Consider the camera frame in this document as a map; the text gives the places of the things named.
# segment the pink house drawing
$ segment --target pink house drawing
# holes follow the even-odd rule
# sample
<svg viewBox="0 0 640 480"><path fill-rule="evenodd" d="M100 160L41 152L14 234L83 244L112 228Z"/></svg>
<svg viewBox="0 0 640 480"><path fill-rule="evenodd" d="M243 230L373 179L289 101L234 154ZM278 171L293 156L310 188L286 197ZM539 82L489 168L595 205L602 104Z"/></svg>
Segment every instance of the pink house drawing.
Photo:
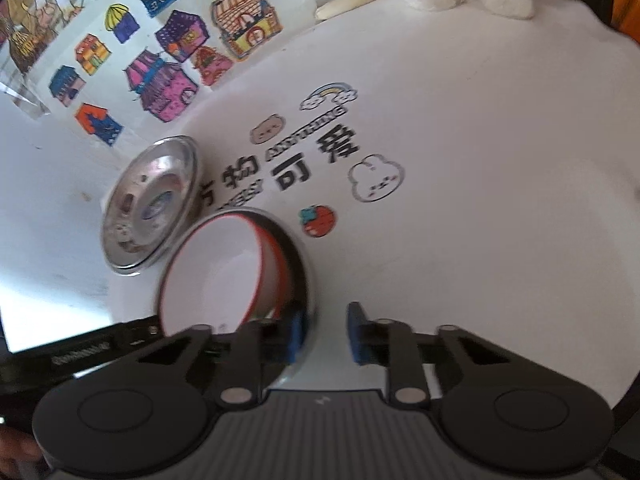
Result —
<svg viewBox="0 0 640 480"><path fill-rule="evenodd" d="M163 123L173 121L191 104L198 92L180 65L165 62L148 50L125 69L129 90L140 96L142 109Z"/></svg>
<svg viewBox="0 0 640 480"><path fill-rule="evenodd" d="M224 54L207 45L201 46L193 56L193 66L200 72L202 84L213 85L234 65Z"/></svg>

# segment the rainbow drawing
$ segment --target rainbow drawing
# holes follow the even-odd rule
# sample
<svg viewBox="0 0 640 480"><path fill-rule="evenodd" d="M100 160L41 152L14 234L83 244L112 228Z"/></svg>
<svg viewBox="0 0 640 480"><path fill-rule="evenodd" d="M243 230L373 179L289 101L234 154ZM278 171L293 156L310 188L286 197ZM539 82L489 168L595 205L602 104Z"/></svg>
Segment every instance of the rainbow drawing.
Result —
<svg viewBox="0 0 640 480"><path fill-rule="evenodd" d="M313 110L325 101L327 96L333 95L332 102L343 105L349 101L353 101L358 97L358 91L347 83L329 83L317 88L308 95L301 103L301 110Z"/></svg>

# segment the cartoon bear face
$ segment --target cartoon bear face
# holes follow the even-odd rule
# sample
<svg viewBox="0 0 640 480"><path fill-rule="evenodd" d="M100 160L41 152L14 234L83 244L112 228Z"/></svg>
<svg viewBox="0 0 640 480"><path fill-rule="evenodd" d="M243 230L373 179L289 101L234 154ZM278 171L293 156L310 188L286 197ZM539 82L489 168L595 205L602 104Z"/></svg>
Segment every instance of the cartoon bear face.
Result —
<svg viewBox="0 0 640 480"><path fill-rule="evenodd" d="M360 202L375 202L393 193L404 180L404 169L382 155L369 155L349 171L351 192Z"/></svg>
<svg viewBox="0 0 640 480"><path fill-rule="evenodd" d="M267 117L263 122L258 124L251 130L251 142L254 144L262 144L267 140L273 139L284 128L285 120L280 115L273 114Z"/></svg>

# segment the black circular disc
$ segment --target black circular disc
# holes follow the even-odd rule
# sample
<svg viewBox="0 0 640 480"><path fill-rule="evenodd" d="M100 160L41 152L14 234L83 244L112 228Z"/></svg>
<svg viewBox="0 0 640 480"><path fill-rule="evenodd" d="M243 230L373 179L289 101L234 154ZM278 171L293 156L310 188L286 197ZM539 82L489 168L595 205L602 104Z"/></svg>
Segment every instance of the black circular disc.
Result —
<svg viewBox="0 0 640 480"><path fill-rule="evenodd" d="M548 431L569 416L564 400L539 390L511 390L495 400L495 412L518 430Z"/></svg>
<svg viewBox="0 0 640 480"><path fill-rule="evenodd" d="M144 424L154 412L154 404L135 390L108 390L86 398L78 416L95 431L130 431Z"/></svg>
<svg viewBox="0 0 640 480"><path fill-rule="evenodd" d="M126 385L70 381L33 415L33 433L52 466L89 478L152 471L188 450L207 408L186 383Z"/></svg>
<svg viewBox="0 0 640 480"><path fill-rule="evenodd" d="M581 386L465 386L442 398L440 422L465 454L518 474L560 474L599 459L613 428L607 403Z"/></svg>

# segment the orange house drawing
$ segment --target orange house drawing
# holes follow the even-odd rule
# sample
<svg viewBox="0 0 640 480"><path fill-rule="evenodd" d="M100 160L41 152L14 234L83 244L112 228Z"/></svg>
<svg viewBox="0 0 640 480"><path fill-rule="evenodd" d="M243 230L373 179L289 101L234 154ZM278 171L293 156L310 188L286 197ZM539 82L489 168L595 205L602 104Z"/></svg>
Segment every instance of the orange house drawing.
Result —
<svg viewBox="0 0 640 480"><path fill-rule="evenodd" d="M109 49L93 34L87 34L76 46L76 61L89 75L95 74L110 55Z"/></svg>
<svg viewBox="0 0 640 480"><path fill-rule="evenodd" d="M113 120L106 108L87 103L76 113L76 120L89 135L95 135L108 146L113 146L122 131L122 125Z"/></svg>

